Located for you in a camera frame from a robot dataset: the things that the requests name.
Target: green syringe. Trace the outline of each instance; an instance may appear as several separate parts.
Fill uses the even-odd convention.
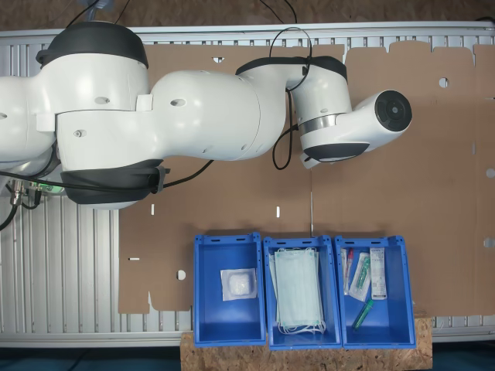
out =
[[[368,275],[368,271],[370,270],[370,258],[365,257],[363,259],[363,267],[361,268],[361,272],[359,277],[357,278],[356,288],[359,290],[363,288],[364,282],[366,281],[366,276]]]
[[[368,312],[373,308],[373,299],[368,299],[366,304],[363,306],[363,309],[359,312],[359,315],[356,318],[356,321],[353,323],[354,331],[358,330],[358,328],[363,323],[364,319],[368,315]]]

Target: cable connector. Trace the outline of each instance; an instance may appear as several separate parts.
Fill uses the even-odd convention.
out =
[[[24,192],[24,186],[22,182],[18,180],[12,180],[12,192],[10,194],[10,204],[13,206],[22,205],[22,194]]]

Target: wooden board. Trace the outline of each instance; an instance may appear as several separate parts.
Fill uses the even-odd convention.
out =
[[[272,352],[265,346],[223,346],[196,348],[193,333],[183,334],[180,343],[182,371],[201,370],[406,370],[431,369],[432,320],[426,316],[415,319],[416,349],[368,350],[291,350]]]

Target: aluminum profile table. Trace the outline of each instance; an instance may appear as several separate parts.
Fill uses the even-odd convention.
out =
[[[144,44],[270,45],[283,26],[133,28]],[[400,40],[436,46],[494,44],[490,22],[380,22],[297,25],[313,45],[387,48]],[[34,76],[35,57],[61,29],[0,32],[0,76]],[[307,46],[292,30],[279,46]],[[0,197],[0,220],[9,212]],[[44,196],[34,210],[20,209],[0,233],[0,346],[175,346],[192,330],[191,311],[118,313],[118,212],[77,206]],[[495,315],[432,319],[433,341],[495,339]]]

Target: cable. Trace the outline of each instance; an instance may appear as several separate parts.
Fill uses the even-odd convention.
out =
[[[81,17],[85,12],[87,12],[89,9],[93,8],[100,0],[94,0],[94,2],[92,2],[91,4],[89,4],[81,13],[79,13],[78,15],[76,15],[76,17],[70,21],[70,23],[67,25],[67,27],[69,27],[70,25],[72,25],[74,22],[76,22],[76,20]]]
[[[69,8],[69,6],[70,6],[73,2],[74,2],[74,0],[70,0],[70,1],[67,3],[67,5],[65,5],[65,8],[63,9],[63,11],[62,11],[62,12],[60,12],[60,14],[59,14],[57,17],[55,17],[54,19],[50,19],[47,23],[44,23],[44,24],[42,24],[41,26],[36,27],[36,28],[37,28],[37,29],[42,29],[43,27],[45,27],[45,26],[49,25],[50,23],[52,23],[52,22],[56,21],[58,18],[60,18],[60,16],[61,16],[63,13],[65,13],[65,11]]]
[[[5,219],[2,224],[0,224],[0,230],[4,230],[10,224],[10,222],[12,222],[15,213],[17,213],[17,207],[18,207],[17,205],[12,205],[9,216],[7,216],[7,219]]]
[[[119,20],[119,19],[122,17],[122,15],[124,14],[125,9],[127,8],[127,5],[129,5],[129,2],[131,2],[131,0],[127,0],[127,2],[126,2],[126,3],[125,3],[125,5],[124,5],[124,8],[122,9],[121,14],[118,16],[117,20],[114,22],[114,25],[116,25],[116,24],[117,24],[118,20]]]
[[[56,142],[52,144],[52,154],[49,157],[48,162],[46,163],[45,167],[39,170],[36,174],[32,174],[33,178],[38,178],[39,176],[43,175],[46,170],[52,165],[53,160],[56,158]]]
[[[294,20],[295,20],[295,23],[297,23],[297,14],[295,13],[295,10],[294,8],[292,7],[291,3],[288,2],[287,0],[284,0],[284,2],[289,6],[289,8],[292,10],[292,14],[294,15]]]
[[[191,179],[194,179],[196,178],[199,174],[201,174],[202,172],[204,172],[208,166],[211,165],[211,163],[213,162],[214,160],[209,160],[205,166],[203,166],[200,170],[198,170],[197,172],[195,172],[194,174],[186,177],[186,178],[182,178],[182,179],[179,179],[179,180],[176,180],[175,182],[170,182],[170,183],[166,183],[163,185],[163,188],[168,188],[168,187],[172,187],[172,186],[176,186],[180,183],[184,183],[184,182],[187,182],[188,180],[191,180]]]
[[[475,21],[490,21],[492,23],[495,23],[495,18],[494,17],[481,17],[481,18],[475,19]]]
[[[71,367],[67,369],[67,371],[73,371],[76,369],[76,367],[79,365],[80,361],[83,360],[85,356],[91,351],[91,349],[86,349],[84,352],[82,352],[79,357],[77,357],[76,361],[72,364]]]
[[[288,164],[290,164],[291,157],[292,157],[292,132],[294,131],[294,129],[292,129],[292,95],[291,95],[290,90],[285,90],[285,91],[287,92],[287,96],[288,96],[288,124],[289,124],[289,127],[288,127],[288,130],[286,130],[284,132],[284,134],[282,134],[280,137],[278,137],[277,141],[273,145],[273,151],[271,151],[271,159],[273,160],[273,165],[275,165],[277,170],[283,170],[284,168],[286,168],[288,166]],[[285,163],[285,165],[280,167],[277,165],[277,162],[275,161],[275,149],[277,148],[278,141],[280,141],[280,139],[282,139],[282,137],[284,135],[286,135],[287,133],[289,133],[287,162]]]
[[[295,85],[292,89],[287,89],[285,88],[285,92],[287,93],[288,95],[288,119],[289,119],[289,128],[288,130],[286,130],[282,135],[280,135],[280,137],[278,137],[277,141],[275,142],[275,144],[273,145],[273,149],[271,151],[271,159],[273,161],[273,165],[275,166],[275,168],[277,170],[283,170],[284,168],[287,168],[288,164],[290,163],[291,161],[291,158],[292,158],[292,132],[294,130],[298,130],[298,126],[296,125],[295,128],[292,127],[292,95],[291,95],[291,91],[297,89],[298,87],[301,86],[301,84],[304,82],[304,80],[306,80],[306,77],[309,75],[309,67],[311,66],[311,59],[312,59],[312,43],[311,43],[311,38],[309,37],[308,33],[304,30],[304,29],[300,29],[299,27],[288,27],[286,29],[283,29],[282,31],[280,31],[277,36],[273,39],[273,43],[271,43],[271,46],[270,46],[270,53],[268,54],[268,58],[271,58],[271,50],[273,49],[273,45],[275,44],[275,40],[284,32],[284,31],[287,31],[288,29],[299,29],[301,31],[303,31],[306,36],[308,36],[308,42],[309,42],[309,55],[308,57],[306,58],[306,70],[303,69],[302,73],[303,73],[303,77],[301,79],[301,81],[298,82],[297,85]],[[284,137],[284,135],[286,135],[287,133],[289,133],[289,143],[288,143],[288,157],[287,157],[287,162],[285,163],[285,165],[283,165],[282,167],[278,166],[277,165],[277,162],[275,161],[275,149],[277,148],[277,144],[278,142]]]
[[[9,184],[5,184],[5,187],[10,193],[12,193],[12,188],[10,188]],[[27,210],[34,210],[36,207],[39,206],[40,201],[41,201],[41,191],[37,189],[34,194],[34,205],[29,206],[26,205],[25,203],[22,203],[22,207],[24,207]]]
[[[9,176],[11,178],[27,180],[28,182],[34,182],[38,184],[44,184],[46,186],[64,187],[72,189],[83,189],[86,191],[99,191],[99,192],[130,192],[130,191],[148,191],[153,190],[155,187],[148,188],[110,188],[110,187],[93,187],[92,185],[76,185],[76,184],[66,184],[59,182],[51,182],[48,180],[36,179],[31,176],[18,175],[12,172],[0,172],[0,175]]]
[[[268,9],[270,9],[270,10],[271,10],[271,12],[273,13],[273,15],[274,15],[275,17],[277,17],[277,19],[278,19],[278,20],[279,20],[282,24],[285,24],[285,22],[284,22],[284,21],[282,21],[282,20],[280,19],[280,17],[278,17],[277,13],[275,13],[275,10],[273,10],[272,8],[270,8],[266,2],[264,2],[263,0],[260,0],[260,2],[261,2],[264,6],[266,6]]]
[[[205,169],[211,165],[213,160],[209,160],[208,163],[203,166],[200,170],[195,172],[194,174],[183,178],[176,180],[175,182],[170,182],[166,183],[163,185],[163,188],[168,188],[175,186],[180,183],[187,182],[191,179],[196,178],[199,174],[205,171]],[[93,187],[92,185],[75,185],[75,184],[66,184],[66,183],[59,183],[59,182],[51,182],[48,180],[41,180],[41,179],[35,179],[31,176],[25,176],[25,175],[18,175],[14,174],[12,172],[0,172],[0,175],[3,176],[8,176],[11,178],[16,178],[16,179],[21,179],[21,180],[26,180],[28,182],[34,182],[38,184],[44,184],[47,186],[56,186],[56,187],[64,187],[64,188],[72,188],[72,189],[83,189],[87,191],[99,191],[99,192],[130,192],[130,191],[154,191],[156,190],[156,187],[148,187],[148,188],[107,188],[107,187]],[[12,189],[10,189],[9,185],[6,185],[7,189],[12,192]]]
[[[309,67],[311,66],[311,59],[312,59],[312,43],[311,43],[311,38],[309,37],[308,33],[304,30],[304,29],[300,29],[299,27],[287,27],[286,29],[283,29],[281,32],[279,32],[277,34],[277,36],[273,39],[273,43],[271,43],[271,46],[270,46],[270,53],[268,54],[268,58],[271,58],[271,50],[273,49],[273,45],[275,44],[275,40],[285,31],[288,31],[290,29],[298,29],[300,31],[303,31],[306,36],[308,37],[308,42],[309,42],[309,55],[308,55],[308,58],[306,58],[306,71],[303,70],[303,78],[301,81],[299,81],[299,83],[294,86],[292,89],[289,89],[288,91],[293,91],[295,89],[297,89],[299,86],[301,86],[301,84],[304,82],[304,80],[306,80],[306,77],[308,76],[309,74]]]

